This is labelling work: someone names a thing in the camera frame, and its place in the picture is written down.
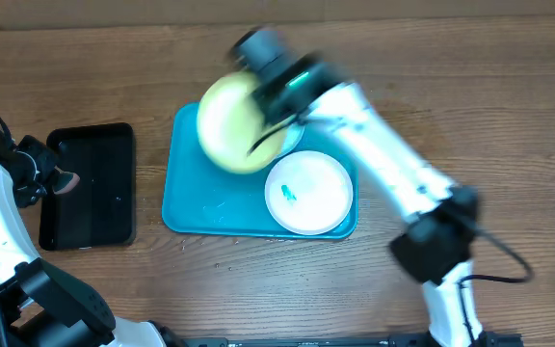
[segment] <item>wall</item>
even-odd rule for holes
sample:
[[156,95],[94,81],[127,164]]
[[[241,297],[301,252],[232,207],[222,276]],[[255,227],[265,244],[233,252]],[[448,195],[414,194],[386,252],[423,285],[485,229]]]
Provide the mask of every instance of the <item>wall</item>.
[[555,0],[0,0],[0,29],[555,14]]

